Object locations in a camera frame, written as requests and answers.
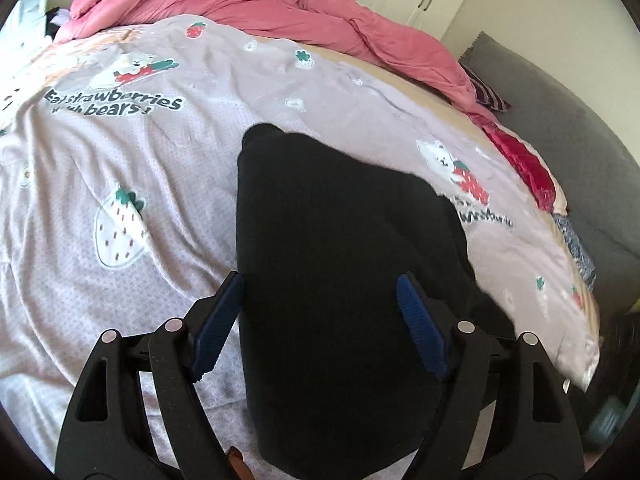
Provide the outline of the grey padded headboard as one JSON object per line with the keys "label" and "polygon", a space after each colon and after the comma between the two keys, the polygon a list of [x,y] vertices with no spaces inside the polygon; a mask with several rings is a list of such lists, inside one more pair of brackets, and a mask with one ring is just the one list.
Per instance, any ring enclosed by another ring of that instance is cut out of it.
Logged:
{"label": "grey padded headboard", "polygon": [[628,311],[639,299],[638,162],[574,93],[486,32],[460,61],[510,103],[501,122],[536,148],[560,182],[596,267],[602,314]]}

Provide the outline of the striped purple pillow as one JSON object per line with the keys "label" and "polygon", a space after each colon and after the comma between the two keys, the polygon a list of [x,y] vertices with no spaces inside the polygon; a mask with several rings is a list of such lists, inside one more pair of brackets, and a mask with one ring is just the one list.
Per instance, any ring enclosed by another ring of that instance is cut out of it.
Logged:
{"label": "striped purple pillow", "polygon": [[499,96],[498,92],[491,88],[489,84],[486,84],[486,82],[480,78],[474,70],[471,70],[464,64],[462,64],[462,68],[472,82],[476,92],[476,102],[478,104],[483,105],[492,112],[498,113],[506,113],[511,109],[512,105],[509,102],[506,102],[502,96]]}

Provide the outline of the pink strawberry print bedsheet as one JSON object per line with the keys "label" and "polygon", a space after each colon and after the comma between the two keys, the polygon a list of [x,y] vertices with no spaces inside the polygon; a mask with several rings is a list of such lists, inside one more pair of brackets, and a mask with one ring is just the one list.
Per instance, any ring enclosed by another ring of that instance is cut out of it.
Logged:
{"label": "pink strawberry print bedsheet", "polygon": [[54,46],[4,104],[1,402],[47,466],[101,333],[152,330],[234,267],[258,122],[447,196],[480,287],[565,378],[593,378],[598,307],[550,214],[465,114],[382,68],[183,15]]}

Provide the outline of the white drawer cabinet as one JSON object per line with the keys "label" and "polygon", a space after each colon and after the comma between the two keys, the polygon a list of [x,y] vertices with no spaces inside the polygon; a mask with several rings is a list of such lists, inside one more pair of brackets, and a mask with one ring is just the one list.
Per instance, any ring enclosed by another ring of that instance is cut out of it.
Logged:
{"label": "white drawer cabinet", "polygon": [[18,0],[2,28],[3,37],[24,48],[46,36],[48,0]]}

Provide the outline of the pink duvet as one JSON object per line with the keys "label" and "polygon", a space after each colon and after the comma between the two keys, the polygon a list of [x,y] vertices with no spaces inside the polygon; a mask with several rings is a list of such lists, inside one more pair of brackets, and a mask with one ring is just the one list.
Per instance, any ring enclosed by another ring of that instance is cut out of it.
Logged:
{"label": "pink duvet", "polygon": [[426,84],[465,114],[494,117],[477,102],[468,74],[439,40],[355,0],[73,0],[70,20],[55,39],[64,44],[113,26],[182,14],[344,53]]}

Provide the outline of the blue patterned pillow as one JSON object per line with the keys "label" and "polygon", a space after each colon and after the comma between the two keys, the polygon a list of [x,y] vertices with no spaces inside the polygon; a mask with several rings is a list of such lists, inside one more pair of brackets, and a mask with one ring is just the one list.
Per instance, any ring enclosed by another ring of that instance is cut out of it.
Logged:
{"label": "blue patterned pillow", "polygon": [[552,214],[552,219],[559,228],[570,255],[578,266],[580,277],[592,292],[597,279],[596,266],[585,250],[572,222],[570,222],[570,218],[562,216],[562,214]]}

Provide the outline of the red pillow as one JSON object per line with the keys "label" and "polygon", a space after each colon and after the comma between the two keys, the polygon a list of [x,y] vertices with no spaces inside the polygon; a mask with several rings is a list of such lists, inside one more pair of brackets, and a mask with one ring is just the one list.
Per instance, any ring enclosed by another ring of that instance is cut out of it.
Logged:
{"label": "red pillow", "polygon": [[549,214],[566,217],[566,195],[538,152],[511,130],[502,128],[483,115],[469,114],[469,118],[516,171],[536,200],[538,208]]}

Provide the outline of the black garment with orange lining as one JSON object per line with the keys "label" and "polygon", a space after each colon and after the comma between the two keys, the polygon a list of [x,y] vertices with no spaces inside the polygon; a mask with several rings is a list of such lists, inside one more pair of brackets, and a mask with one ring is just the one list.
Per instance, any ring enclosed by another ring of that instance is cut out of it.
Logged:
{"label": "black garment with orange lining", "polygon": [[414,275],[457,318],[510,337],[456,208],[427,182],[259,124],[238,159],[236,251],[258,450],[297,479],[362,479],[412,453],[442,398],[397,302]]}

